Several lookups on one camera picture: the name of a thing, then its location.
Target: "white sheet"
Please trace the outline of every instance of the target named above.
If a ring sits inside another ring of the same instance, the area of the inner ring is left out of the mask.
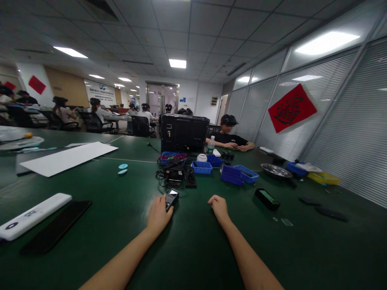
[[[40,175],[50,177],[115,149],[118,148],[94,142],[23,162],[20,165]]]

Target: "yellow plastic tray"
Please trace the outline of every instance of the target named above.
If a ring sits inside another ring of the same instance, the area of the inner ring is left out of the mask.
[[[330,175],[326,172],[309,172],[308,177],[320,184],[338,185],[340,178]]]

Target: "water bottle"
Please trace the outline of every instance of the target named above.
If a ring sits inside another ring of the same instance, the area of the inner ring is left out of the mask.
[[[211,136],[211,140],[207,144],[207,154],[211,155],[215,148],[215,136]]]

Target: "hand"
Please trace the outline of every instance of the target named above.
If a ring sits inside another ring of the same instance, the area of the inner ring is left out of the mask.
[[[237,143],[230,142],[230,143],[225,143],[225,144],[223,144],[223,147],[224,147],[224,148],[231,149],[231,148],[236,148],[236,147],[238,147],[238,144],[237,144]]]
[[[214,214],[221,225],[231,221],[227,212],[227,203],[224,198],[218,195],[213,195],[208,201],[208,204],[211,205],[214,210]]]
[[[241,151],[241,152],[246,152],[248,149],[247,149],[247,146],[237,146],[235,147],[235,149],[237,149],[238,151]]]
[[[173,206],[166,212],[165,197],[166,195],[157,196],[148,214],[146,229],[157,236],[164,230],[173,214]]]

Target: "red paper sign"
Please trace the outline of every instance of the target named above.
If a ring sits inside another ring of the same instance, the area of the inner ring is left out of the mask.
[[[7,88],[9,88],[11,91],[13,91],[16,86],[13,83],[10,83],[9,81],[5,82],[4,84]]]
[[[288,92],[268,111],[277,133],[317,113],[316,107],[301,84]]]
[[[43,84],[39,79],[35,76],[32,76],[28,82],[28,85],[33,88],[39,95],[41,95],[46,88],[46,85]]]

